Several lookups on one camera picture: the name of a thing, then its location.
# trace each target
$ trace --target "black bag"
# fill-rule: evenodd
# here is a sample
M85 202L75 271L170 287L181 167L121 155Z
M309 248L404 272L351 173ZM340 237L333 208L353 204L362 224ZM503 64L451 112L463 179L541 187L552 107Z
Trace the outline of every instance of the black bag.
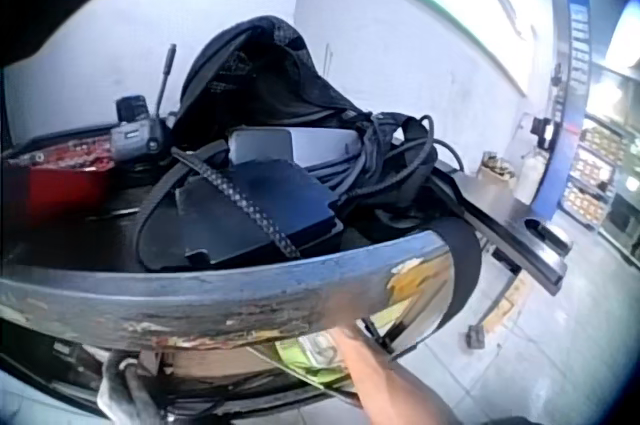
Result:
M355 130L363 153L344 201L358 197L397 210L413 202L437 159L433 122L429 130L421 122L357 108L318 74L291 25L263 16L219 33L200 52L185 79L172 135L179 148L197 150L240 125ZM399 128L404 143L416 146L391 154Z

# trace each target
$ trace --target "white wall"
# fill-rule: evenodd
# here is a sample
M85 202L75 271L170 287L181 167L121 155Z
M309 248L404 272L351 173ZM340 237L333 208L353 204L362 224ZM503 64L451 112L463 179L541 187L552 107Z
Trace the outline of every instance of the white wall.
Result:
M532 5L534 7L532 16L535 19L533 63L527 96L521 101L518 111L517 120L520 122L520 128L516 129L505 154L516 171L521 169L522 157L529 153L537 142L537 138L529 133L531 115L550 116L551 75L557 62L557 32L554 24L553 0L533 0Z
M13 139L114 122L114 101L128 94L152 106L170 43L178 52L163 112L176 109L191 63L214 35L257 15L292 22L295 2L91 0L37 54L6 68Z
M327 78L357 106L429 113L474 170L503 153L522 96L477 45L421 0L297 0L295 24ZM446 152L441 157L450 161Z

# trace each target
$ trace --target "walkie-talkie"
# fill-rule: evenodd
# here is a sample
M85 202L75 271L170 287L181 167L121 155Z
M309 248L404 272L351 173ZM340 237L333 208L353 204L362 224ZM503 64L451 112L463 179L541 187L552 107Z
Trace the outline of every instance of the walkie-talkie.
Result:
M116 101L120 125L111 129L111 149L116 162L151 159L165 148L165 127L160 119L160 106L175 56L176 45L171 44L164 62L153 115L149 114L149 107L142 95L122 97Z

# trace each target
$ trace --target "tiled floor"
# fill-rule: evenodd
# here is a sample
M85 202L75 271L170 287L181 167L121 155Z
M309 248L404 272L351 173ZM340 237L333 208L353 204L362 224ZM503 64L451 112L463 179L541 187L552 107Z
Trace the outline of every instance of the tiled floor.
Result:
M487 259L461 314L402 360L464 423L513 415L544 424L595 423L640 357L640 271L562 213L554 221L575 240L556 297L534 284L528 299L487 337L485 349L470 351L464 332L508 279L499 263ZM326 400L255 423L368 422L348 405Z

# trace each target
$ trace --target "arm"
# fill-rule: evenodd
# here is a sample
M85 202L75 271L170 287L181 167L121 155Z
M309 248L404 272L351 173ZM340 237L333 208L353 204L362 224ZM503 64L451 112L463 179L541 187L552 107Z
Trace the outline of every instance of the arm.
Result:
M446 425L455 420L440 397L406 368L390 362L358 327L329 333L373 424Z

